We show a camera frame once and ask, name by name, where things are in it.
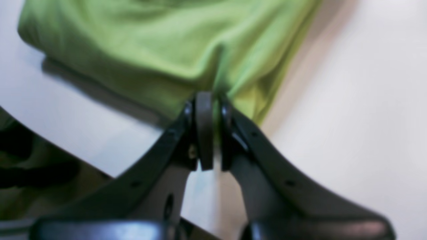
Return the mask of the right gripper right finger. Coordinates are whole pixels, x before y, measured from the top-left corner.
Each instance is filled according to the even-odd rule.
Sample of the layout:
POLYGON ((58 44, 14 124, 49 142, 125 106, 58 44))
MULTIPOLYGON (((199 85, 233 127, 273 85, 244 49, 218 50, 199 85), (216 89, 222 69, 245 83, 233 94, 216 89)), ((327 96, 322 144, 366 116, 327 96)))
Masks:
POLYGON ((331 192, 293 166, 262 131, 220 97, 222 170, 247 214, 241 240, 394 240, 389 220, 331 192))

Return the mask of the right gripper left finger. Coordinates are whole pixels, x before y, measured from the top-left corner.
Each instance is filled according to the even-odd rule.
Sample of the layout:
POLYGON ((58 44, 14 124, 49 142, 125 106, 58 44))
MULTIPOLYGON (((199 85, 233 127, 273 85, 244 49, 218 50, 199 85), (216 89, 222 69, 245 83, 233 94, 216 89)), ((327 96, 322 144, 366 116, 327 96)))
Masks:
POLYGON ((41 217, 31 240, 189 240, 180 212, 188 176, 212 170, 212 97, 198 92, 148 152, 93 194, 41 217))

